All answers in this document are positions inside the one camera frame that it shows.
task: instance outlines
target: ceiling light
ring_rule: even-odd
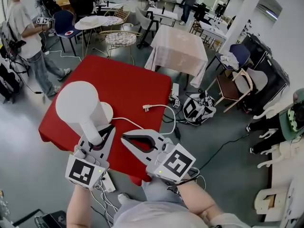
[[[269,14],[271,17],[273,17],[275,20],[277,20],[277,16],[274,15],[273,13],[269,12],[268,10],[266,10],[266,13]]]

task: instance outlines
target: gray floor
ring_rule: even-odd
[[[48,39],[47,47],[56,39]],[[94,38],[90,48],[96,46],[105,49],[104,44],[100,45],[93,41]],[[64,44],[66,46],[64,56],[72,56],[68,41],[64,41]],[[61,50],[60,43],[56,43],[50,50]],[[144,67],[151,51],[150,47],[142,50],[133,47],[133,56],[138,67]],[[78,55],[82,54],[81,43],[76,45],[76,52]],[[211,60],[214,52],[208,49],[206,52]],[[92,54],[103,56],[97,51],[92,51]],[[61,58],[60,53],[51,53],[48,57],[62,68],[75,69],[79,64],[77,58]],[[113,54],[113,59],[131,63],[125,49],[118,49]],[[205,73],[201,88],[205,89],[214,79],[216,66],[213,64]],[[159,73],[169,75],[173,82],[181,85],[180,97],[184,101],[186,96],[182,88],[186,76],[173,70],[160,69]],[[50,76],[50,79],[58,85],[54,76]],[[28,85],[33,90],[39,90],[32,74]],[[196,89],[189,86],[188,91],[196,92]],[[209,93],[217,100],[219,88],[214,85]],[[202,126],[178,124],[182,134],[181,144],[197,158],[196,167],[202,166],[225,142],[246,134],[245,127],[252,117],[236,108],[224,114],[226,103],[219,104],[215,116]],[[34,95],[24,87],[14,105],[0,106],[2,120],[0,122],[0,189],[4,190],[12,220],[17,220],[38,208],[45,212],[66,210],[73,191],[73,185],[64,177],[68,153],[58,150],[51,143],[42,142],[38,133],[38,126],[49,104],[49,99],[42,95]],[[171,128],[171,123],[163,123],[161,126],[162,131],[169,131]],[[255,213],[253,202],[258,191],[266,188],[268,178],[266,168],[257,169],[257,164],[265,161],[265,157],[250,155],[248,152],[249,147],[258,141],[257,136],[258,133],[255,133],[236,143],[226,145],[201,171],[207,182],[207,191],[219,206],[225,212],[235,213],[251,226],[260,221],[261,217]],[[174,135],[171,138],[177,143]],[[145,200],[141,188],[134,186],[126,175],[115,171],[110,171],[110,175],[117,188],[116,192],[108,195],[114,204],[119,206],[116,197],[120,192],[126,192],[137,200]],[[95,195],[99,197],[100,192],[96,191]],[[103,211],[98,204],[95,202],[93,204],[100,212]],[[105,227],[103,218],[92,213],[93,227]],[[34,227],[33,220],[20,227]]]

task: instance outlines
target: black bag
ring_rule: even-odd
[[[40,0],[40,6],[48,11],[50,17],[53,17],[56,12],[61,11],[61,7],[56,3],[56,0]]]

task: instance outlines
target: red table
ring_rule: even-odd
[[[171,79],[168,76],[88,55],[69,76],[64,86],[74,81],[87,81],[94,85],[99,100],[112,106],[114,117],[125,117],[144,129],[159,131],[164,108],[154,107],[145,112],[143,105],[168,103],[171,91]],[[58,117],[55,109],[56,99],[47,110],[39,126],[39,133],[44,142],[52,142],[61,150],[73,152],[80,137]],[[113,120],[111,123],[115,125],[116,133],[108,158],[110,168],[148,181],[145,165],[120,140],[123,133],[137,129],[136,126],[126,120]]]

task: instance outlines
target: green shirt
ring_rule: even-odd
[[[298,99],[294,103],[304,101],[304,88],[298,89],[295,93],[298,95]],[[288,120],[287,110],[280,113],[280,124],[283,136],[286,140],[293,140],[304,133],[304,128],[297,132],[292,130]]]

